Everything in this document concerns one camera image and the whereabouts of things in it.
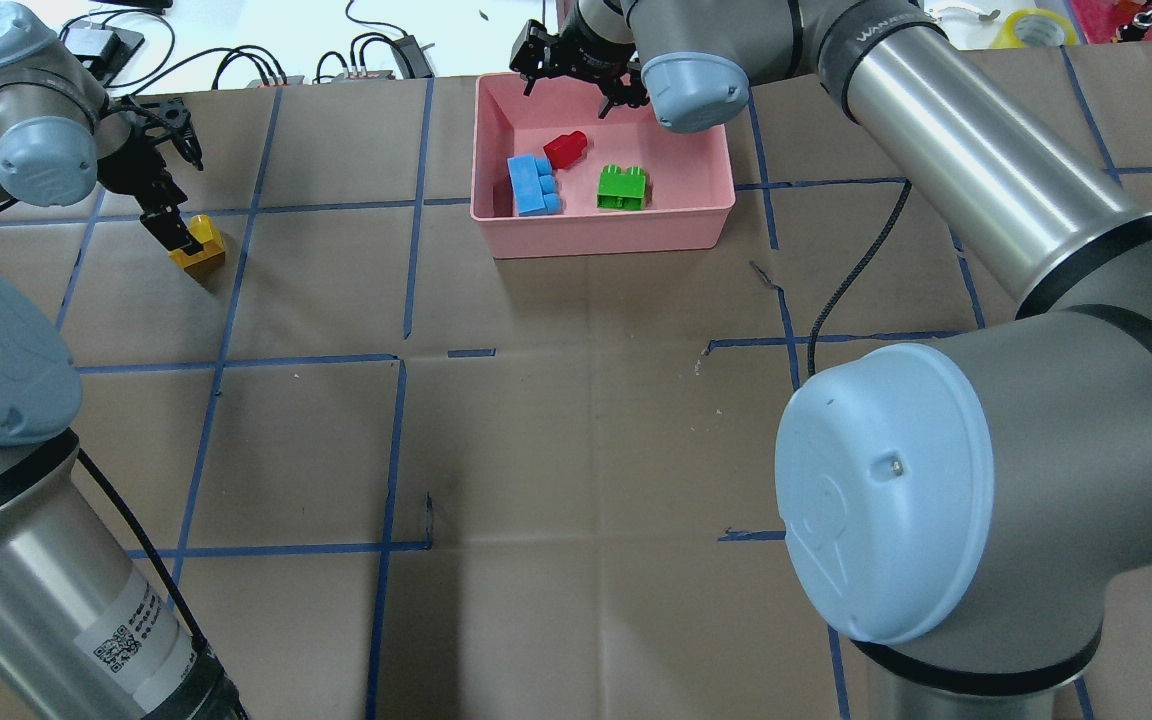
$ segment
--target blue toy block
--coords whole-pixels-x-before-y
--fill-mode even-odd
[[[518,215],[553,215],[562,207],[554,183],[554,167],[548,158],[515,156],[509,158],[509,183],[513,184],[513,204]]]

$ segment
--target cardboard surface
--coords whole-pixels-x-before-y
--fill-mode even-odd
[[[1152,205],[1152,44],[1068,53],[1076,83],[1061,51],[973,59]],[[84,446],[253,717],[867,717],[771,475],[814,314],[899,192],[814,79],[733,120],[713,250],[510,262],[470,219],[465,79],[185,100],[209,170],[173,169],[221,210],[219,278],[108,195],[5,215],[0,272],[58,318]],[[915,194],[818,363],[1005,323],[956,240]],[[1152,570],[1112,589],[1087,689],[1152,717]],[[0,719],[28,717],[0,682]]]

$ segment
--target qr code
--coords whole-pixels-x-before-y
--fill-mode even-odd
[[[103,642],[93,652],[101,662],[109,666],[109,673],[118,673],[141,652],[141,641],[134,637],[132,630],[127,629],[127,626],[119,626],[114,637]]]

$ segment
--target pink tray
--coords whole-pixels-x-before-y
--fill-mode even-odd
[[[477,81],[471,214],[494,258],[702,250],[713,247],[736,202],[727,131],[695,135],[661,128],[651,108],[614,108],[598,119],[602,94],[571,78],[543,79],[531,97],[516,74]],[[579,129],[585,158],[554,172],[562,213],[517,218],[506,160],[544,156],[543,146]],[[639,165],[649,176],[647,209],[599,210],[598,176],[607,164]]]

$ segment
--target red toy block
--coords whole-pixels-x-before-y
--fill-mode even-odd
[[[573,131],[567,135],[559,135],[553,141],[545,143],[545,158],[550,159],[550,165],[554,169],[561,170],[570,168],[581,156],[585,154],[589,146],[589,137],[582,131]]]

